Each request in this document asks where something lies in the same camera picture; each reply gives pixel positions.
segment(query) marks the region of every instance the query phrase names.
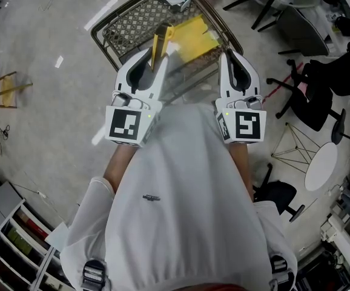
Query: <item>red cord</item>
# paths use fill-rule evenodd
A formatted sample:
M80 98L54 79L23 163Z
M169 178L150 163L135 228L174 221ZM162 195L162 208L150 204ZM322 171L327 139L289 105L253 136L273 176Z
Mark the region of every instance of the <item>red cord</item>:
M300 68L302 68L303 62L301 62L297 67L296 70L299 70ZM289 79L291 79L291 75L287 76L284 79L284 83L286 83ZM281 85L278 85L273 91L271 91L271 93L269 93L268 95L266 95L262 101L262 103L264 103L269 97L271 97L273 94L275 94L275 92L277 92L279 89L281 88Z

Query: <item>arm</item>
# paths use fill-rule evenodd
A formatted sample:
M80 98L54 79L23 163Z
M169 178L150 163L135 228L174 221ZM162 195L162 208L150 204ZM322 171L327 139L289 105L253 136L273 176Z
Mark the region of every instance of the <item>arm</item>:
M237 166L251 200L253 201L253 185L249 168L248 146L246 144L230 144L229 152Z
M115 194L136 150L137 147L119 145L105 169L104 178L109 181Z
M91 258L105 257L105 229L114 195L122 176L136 152L135 147L120 145L104 173L93 178L69 229L61 264L71 285L80 290L85 263Z

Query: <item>concrete floor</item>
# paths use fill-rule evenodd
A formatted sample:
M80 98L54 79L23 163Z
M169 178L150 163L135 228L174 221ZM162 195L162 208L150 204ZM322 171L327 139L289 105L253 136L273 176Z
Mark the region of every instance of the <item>concrete floor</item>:
M0 110L0 126L10 124L10 137L2 143L0 165L14 184L41 191L48 196L46 205L39 195L17 187L18 191L51 225L61 218L70 221L78 209L91 177L103 174L115 145L102 140L91 143L105 118L116 72L84 29L85 24L110 0L2 0L0 10L0 75L17 70L16 83L33 82L16 95L17 110ZM116 7L128 0L118 0ZM261 10L250 1L229 12L224 5L235 0L209 0L241 43L245 57L256 68L261 79L262 95L275 86L265 84L267 77L284 79L289 74L285 56L289 49L275 28L257 33L251 24ZM64 60L55 67L59 56ZM291 55L297 62L299 55ZM271 180L279 179L297 188L291 207L309 207L294 223L289 215L282 219L286 234L299 258L319 242L319 227L326 220L329 206L337 197L340 184L350 170L350 142L338 146L338 163L330 180L318 191L304 187L304 174L271 158L285 122L304 131L314 141L330 141L334 119L328 118L321 132L303 125L288 110L281 119L275 113L285 103L289 92L280 89L264 104L268 111L266 139L249 146L255 185L262 182L267 163L274 165ZM350 134L350 97L334 97L333 109L347 110L346 133Z

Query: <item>equipment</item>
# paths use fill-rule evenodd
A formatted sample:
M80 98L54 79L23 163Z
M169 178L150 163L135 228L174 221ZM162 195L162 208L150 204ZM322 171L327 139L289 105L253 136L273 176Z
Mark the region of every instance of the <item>equipment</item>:
M148 48L135 54L117 74L112 104L105 117L105 138L117 144L143 147L159 120L168 56L157 60L155 64L160 65L152 72L148 65L152 51Z
M96 259L87 261L82 272L81 287L84 291L101 291L105 286L105 265Z
M216 100L219 127L225 143L264 140L266 111L259 95L260 79L251 64L228 49L219 59L221 98Z

